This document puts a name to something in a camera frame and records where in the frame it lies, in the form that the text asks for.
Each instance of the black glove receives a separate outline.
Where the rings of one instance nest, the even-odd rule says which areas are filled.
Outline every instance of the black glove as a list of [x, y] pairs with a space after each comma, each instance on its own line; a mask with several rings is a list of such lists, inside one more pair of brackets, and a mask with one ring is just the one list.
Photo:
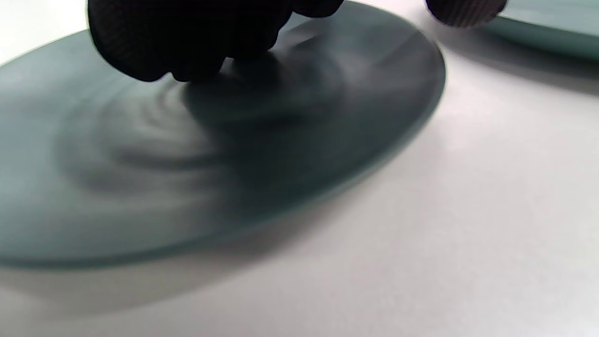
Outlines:
[[505, 8], [507, 0], [426, 0], [432, 15], [457, 28], [482, 26]]
[[212, 76], [226, 57], [272, 48], [294, 11], [326, 17], [343, 0], [88, 0], [93, 43], [114, 68], [142, 81]]

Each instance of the black gloved hand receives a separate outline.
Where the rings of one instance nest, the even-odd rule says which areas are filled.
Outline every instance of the black gloved hand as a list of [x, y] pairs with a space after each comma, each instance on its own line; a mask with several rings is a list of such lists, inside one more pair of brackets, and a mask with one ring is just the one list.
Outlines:
[[506, 7], [507, 0], [426, 0], [432, 15], [456, 28], [482, 26]]
[[294, 11], [326, 17], [343, 0], [88, 0], [100, 55], [121, 72], [179, 81], [220, 70], [226, 57], [252, 59], [272, 48]]

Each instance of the white surface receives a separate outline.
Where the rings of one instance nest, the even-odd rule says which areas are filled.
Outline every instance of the white surface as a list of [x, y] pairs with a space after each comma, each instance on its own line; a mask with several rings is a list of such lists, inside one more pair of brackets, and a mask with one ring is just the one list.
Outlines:
[[[449, 70], [395, 161], [243, 245], [0, 269], [0, 336], [598, 336], [599, 73], [371, 2], [438, 37]], [[84, 27], [82, 0], [0, 0], [0, 62]]]

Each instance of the matte plate surface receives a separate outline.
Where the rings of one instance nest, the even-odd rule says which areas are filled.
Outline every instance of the matte plate surface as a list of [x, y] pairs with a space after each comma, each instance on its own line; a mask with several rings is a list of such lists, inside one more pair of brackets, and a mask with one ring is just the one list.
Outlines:
[[265, 224], [379, 167], [444, 80], [416, 28], [352, 2], [208, 83], [130, 79], [87, 32], [51, 43], [0, 68], [0, 260], [120, 263]]
[[486, 27], [519, 43], [599, 61], [598, 0], [510, 0]]

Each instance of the plate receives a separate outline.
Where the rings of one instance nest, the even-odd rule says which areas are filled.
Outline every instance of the plate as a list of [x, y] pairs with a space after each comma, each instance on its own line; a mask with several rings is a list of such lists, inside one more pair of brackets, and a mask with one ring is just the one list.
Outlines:
[[0, 67], [0, 261], [98, 266], [247, 233], [392, 158], [444, 80], [427, 37], [352, 2], [292, 16], [269, 55], [203, 83], [126, 77], [87, 31], [48, 44]]
[[510, 0], [486, 28], [512, 41], [599, 61], [599, 1]]

